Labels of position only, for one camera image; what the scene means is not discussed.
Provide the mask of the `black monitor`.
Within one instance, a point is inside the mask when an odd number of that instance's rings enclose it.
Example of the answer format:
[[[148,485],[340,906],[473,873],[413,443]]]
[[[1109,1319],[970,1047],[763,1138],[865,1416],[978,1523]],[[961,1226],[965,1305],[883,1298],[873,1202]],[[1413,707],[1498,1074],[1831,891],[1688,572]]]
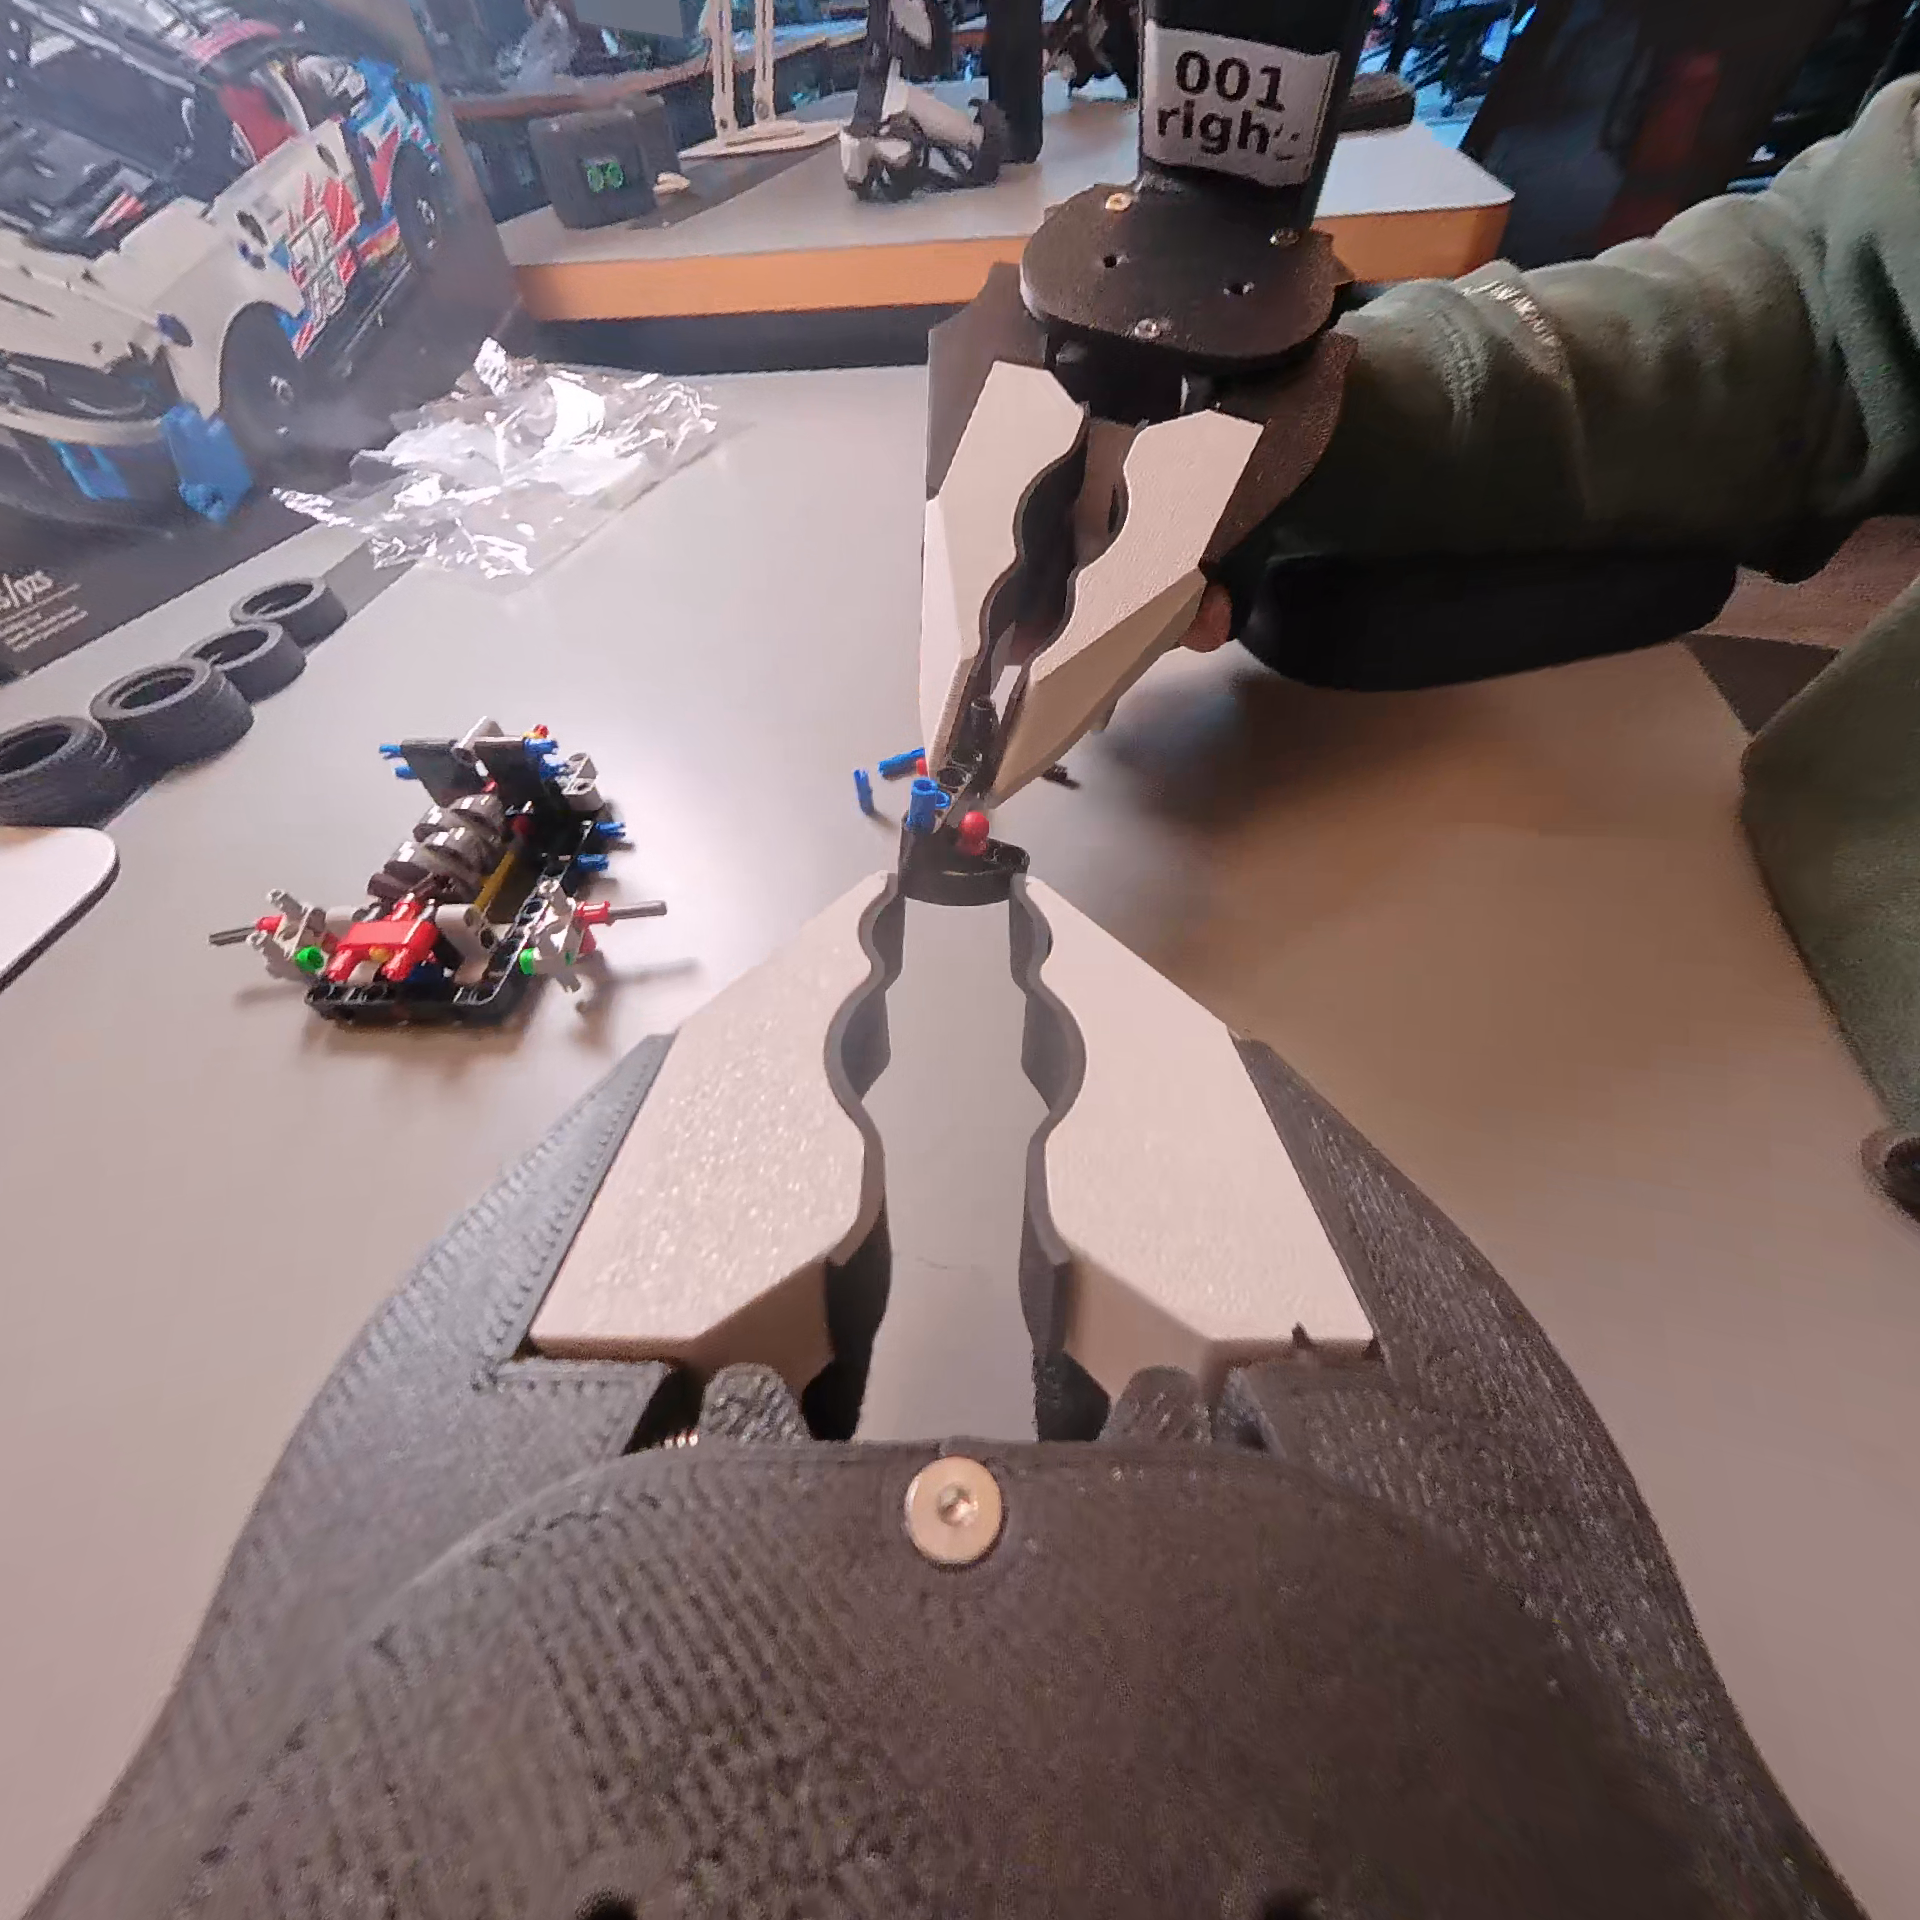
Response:
[[[1799,5],[1537,5],[1463,140],[1509,187],[1507,252],[1592,257],[1719,194],[1819,20]]]

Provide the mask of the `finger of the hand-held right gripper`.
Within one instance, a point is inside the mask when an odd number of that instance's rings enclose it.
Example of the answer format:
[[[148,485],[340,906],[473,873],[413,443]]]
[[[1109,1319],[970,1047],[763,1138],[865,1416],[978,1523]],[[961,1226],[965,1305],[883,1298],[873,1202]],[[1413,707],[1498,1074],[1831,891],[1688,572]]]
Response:
[[[1005,636],[1058,617],[1089,409],[1055,372],[994,364],[924,524],[920,698],[932,775],[972,755],[970,711]]]
[[[1192,413],[1148,426],[1130,447],[1111,544],[1071,583],[1058,634],[1024,667],[999,731],[993,803],[1039,780],[1194,625],[1203,557],[1256,457],[1261,426]]]

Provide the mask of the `black and white device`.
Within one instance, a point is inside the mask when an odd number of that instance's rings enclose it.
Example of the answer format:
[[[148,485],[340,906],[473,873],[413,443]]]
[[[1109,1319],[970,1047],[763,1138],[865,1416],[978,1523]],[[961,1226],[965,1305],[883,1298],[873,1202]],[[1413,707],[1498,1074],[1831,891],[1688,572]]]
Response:
[[[984,8],[987,95],[970,105],[930,90],[956,68],[943,2],[868,2],[856,107],[839,135],[843,180],[865,202],[927,187],[993,185],[1043,151],[1043,2]]]
[[[1065,2],[1048,23],[1048,71],[1071,91],[1101,81],[1116,81],[1128,100],[1141,90],[1141,5],[1138,2]]]

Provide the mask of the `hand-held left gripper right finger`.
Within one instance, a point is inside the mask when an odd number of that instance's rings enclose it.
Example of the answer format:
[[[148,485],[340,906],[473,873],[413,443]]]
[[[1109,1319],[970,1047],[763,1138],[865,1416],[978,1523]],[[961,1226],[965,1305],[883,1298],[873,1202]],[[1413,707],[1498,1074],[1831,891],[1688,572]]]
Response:
[[[1359,1361],[1377,1340],[1251,1055],[1197,999],[1041,880],[1011,896],[1023,1071],[1023,1308],[1039,1362],[1106,1395],[1175,1368]]]

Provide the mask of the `clear plastic bag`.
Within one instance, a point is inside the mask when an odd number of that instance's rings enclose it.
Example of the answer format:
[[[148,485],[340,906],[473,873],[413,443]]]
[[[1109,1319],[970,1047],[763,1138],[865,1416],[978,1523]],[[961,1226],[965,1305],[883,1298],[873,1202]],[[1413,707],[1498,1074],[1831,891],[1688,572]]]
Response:
[[[483,340],[456,386],[392,421],[339,477],[274,498],[354,535],[381,569],[421,564],[521,586],[737,427],[707,388]]]

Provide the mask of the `black rounded lego beam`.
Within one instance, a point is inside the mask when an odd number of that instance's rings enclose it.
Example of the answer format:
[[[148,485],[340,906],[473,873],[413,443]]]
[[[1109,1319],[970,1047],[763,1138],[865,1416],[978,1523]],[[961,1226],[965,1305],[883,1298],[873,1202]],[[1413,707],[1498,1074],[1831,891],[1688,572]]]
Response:
[[[968,853],[957,833],[903,833],[899,843],[899,893],[927,906],[1005,906],[1016,880],[1026,875],[1029,853],[1019,845],[987,839],[984,851]]]

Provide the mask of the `white stand with legs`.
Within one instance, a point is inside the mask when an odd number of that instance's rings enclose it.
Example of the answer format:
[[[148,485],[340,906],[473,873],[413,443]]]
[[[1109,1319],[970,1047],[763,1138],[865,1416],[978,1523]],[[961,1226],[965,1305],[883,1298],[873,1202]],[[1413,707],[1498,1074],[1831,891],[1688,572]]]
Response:
[[[709,51],[711,135],[682,148],[683,167],[696,160],[811,154],[843,131],[828,120],[778,109],[778,5],[753,2],[749,114],[738,114],[738,35],[732,2],[704,2],[703,28]]]

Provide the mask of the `black device with green lights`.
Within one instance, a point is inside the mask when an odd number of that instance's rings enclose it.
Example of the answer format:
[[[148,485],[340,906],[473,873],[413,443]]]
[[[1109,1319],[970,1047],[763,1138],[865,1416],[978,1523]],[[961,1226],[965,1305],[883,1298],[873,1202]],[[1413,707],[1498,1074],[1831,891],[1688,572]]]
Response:
[[[527,124],[536,167],[561,224],[591,232],[657,210],[664,177],[682,178],[682,148],[658,96]]]

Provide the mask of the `white monitor stand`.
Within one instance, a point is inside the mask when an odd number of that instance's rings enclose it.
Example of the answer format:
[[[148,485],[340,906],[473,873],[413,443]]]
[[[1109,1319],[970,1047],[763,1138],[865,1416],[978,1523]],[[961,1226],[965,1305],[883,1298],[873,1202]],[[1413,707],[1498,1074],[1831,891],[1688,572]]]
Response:
[[[96,828],[2,828],[2,987],[112,888],[117,843]]]

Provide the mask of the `lego car chassis assembly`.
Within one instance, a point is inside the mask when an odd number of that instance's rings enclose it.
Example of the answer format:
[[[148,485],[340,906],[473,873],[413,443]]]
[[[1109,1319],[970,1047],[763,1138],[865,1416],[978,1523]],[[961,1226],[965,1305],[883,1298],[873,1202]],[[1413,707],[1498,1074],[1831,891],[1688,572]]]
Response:
[[[543,981],[581,989],[611,925],[666,915],[664,901],[592,893],[628,833],[595,759],[565,753],[549,727],[485,719],[380,755],[421,787],[425,807],[368,879],[367,901],[273,891],[265,915],[208,935],[211,948],[250,951],[297,985],[313,1015],[345,1026],[500,1026]]]

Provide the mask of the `lego car set box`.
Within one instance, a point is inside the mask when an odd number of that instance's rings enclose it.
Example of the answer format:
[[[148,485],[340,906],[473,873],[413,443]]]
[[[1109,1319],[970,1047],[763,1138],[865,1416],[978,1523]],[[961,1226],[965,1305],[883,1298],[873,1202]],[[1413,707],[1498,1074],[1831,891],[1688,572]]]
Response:
[[[509,323],[410,5],[2,5],[2,674],[309,529]]]

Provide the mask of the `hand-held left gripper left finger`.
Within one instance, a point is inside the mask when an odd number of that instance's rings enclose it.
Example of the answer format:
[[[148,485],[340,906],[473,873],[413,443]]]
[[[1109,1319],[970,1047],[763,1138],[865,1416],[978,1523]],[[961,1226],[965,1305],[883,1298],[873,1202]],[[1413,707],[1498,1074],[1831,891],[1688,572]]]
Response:
[[[865,879],[672,1036],[536,1309],[538,1359],[759,1364],[799,1395],[832,1364],[829,1276],[883,1207],[884,1036],[851,1032],[883,1013],[896,906],[891,873]]]

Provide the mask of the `orange edged table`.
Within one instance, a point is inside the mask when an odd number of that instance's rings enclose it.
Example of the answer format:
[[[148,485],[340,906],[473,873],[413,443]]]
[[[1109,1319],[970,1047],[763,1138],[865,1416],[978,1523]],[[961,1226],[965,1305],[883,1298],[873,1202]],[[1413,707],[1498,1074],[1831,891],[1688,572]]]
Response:
[[[799,156],[672,224],[567,229],[551,208],[498,229],[533,320],[700,320],[853,313],[972,300],[1017,264],[1043,213],[1137,170],[1137,107],[1044,91],[1041,160],[987,187],[900,204],[856,199],[836,151]],[[1513,194],[1424,124],[1345,135],[1317,205],[1361,281],[1451,280],[1503,252]]]

